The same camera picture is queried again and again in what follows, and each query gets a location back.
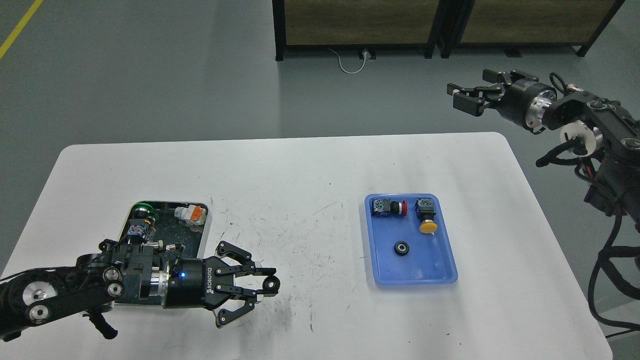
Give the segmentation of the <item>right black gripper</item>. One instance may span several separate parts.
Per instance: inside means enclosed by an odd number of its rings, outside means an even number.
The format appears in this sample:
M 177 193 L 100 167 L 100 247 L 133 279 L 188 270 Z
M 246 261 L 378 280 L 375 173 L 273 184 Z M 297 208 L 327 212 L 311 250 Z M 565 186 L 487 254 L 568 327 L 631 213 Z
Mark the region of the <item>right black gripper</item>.
M 544 113 L 557 100 L 553 87 L 539 82 L 539 77 L 517 69 L 484 69 L 482 80 L 491 85 L 465 88 L 448 83 L 446 93 L 452 96 L 453 109 L 479 117 L 486 109 L 497 106 L 500 116 L 514 125 L 533 135 L 544 132 Z

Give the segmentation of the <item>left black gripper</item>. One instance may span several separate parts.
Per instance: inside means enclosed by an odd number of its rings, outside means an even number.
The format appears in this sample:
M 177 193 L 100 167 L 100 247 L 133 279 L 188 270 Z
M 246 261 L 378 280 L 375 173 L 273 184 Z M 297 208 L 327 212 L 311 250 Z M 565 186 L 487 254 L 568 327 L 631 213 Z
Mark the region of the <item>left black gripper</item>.
M 225 285 L 226 278 L 256 276 L 277 278 L 275 268 L 254 262 L 252 254 L 235 244 L 220 241 L 217 257 L 163 260 L 151 270 L 150 297 L 158 297 L 164 309 L 216 309 L 215 326 L 224 328 L 252 312 L 258 303 L 271 296 L 271 290 Z M 223 259 L 229 258 L 236 265 Z

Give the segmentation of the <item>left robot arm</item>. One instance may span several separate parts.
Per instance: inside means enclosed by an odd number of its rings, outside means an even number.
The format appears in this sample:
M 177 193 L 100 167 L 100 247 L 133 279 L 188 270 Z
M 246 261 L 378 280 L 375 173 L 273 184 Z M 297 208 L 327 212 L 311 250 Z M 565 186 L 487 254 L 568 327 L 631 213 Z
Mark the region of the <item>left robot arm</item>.
M 205 259 L 163 259 L 150 243 L 104 240 L 100 253 L 78 257 L 73 266 L 26 269 L 1 280 L 1 340 L 75 314 L 89 319 L 105 339 L 118 331 L 104 314 L 128 296 L 159 297 L 164 309 L 206 309 L 218 329 L 279 293 L 275 268 L 226 241 Z

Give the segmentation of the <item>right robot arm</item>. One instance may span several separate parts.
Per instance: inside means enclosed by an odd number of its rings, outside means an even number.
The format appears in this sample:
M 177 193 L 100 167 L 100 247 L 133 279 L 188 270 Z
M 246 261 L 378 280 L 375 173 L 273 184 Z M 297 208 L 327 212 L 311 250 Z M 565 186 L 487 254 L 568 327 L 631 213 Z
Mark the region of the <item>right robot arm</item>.
M 615 260 L 633 259 L 639 264 L 639 247 L 615 245 L 622 219 L 628 216 L 639 227 L 640 155 L 639 121 L 621 102 L 595 95 L 556 72 L 550 83 L 525 71 L 483 70 L 485 86 L 446 85 L 455 109 L 479 117 L 488 109 L 506 121 L 539 135 L 560 130 L 560 144 L 536 162 L 573 167 L 574 175 L 589 185 L 585 198 L 604 215 L 614 217 L 614 225 L 598 252 L 587 286 L 590 314 L 602 325 L 618 328 L 614 337 L 637 333 L 639 324 L 603 317 L 595 305 L 598 276 L 604 273 L 622 295 L 639 299 L 639 287 L 626 280 Z

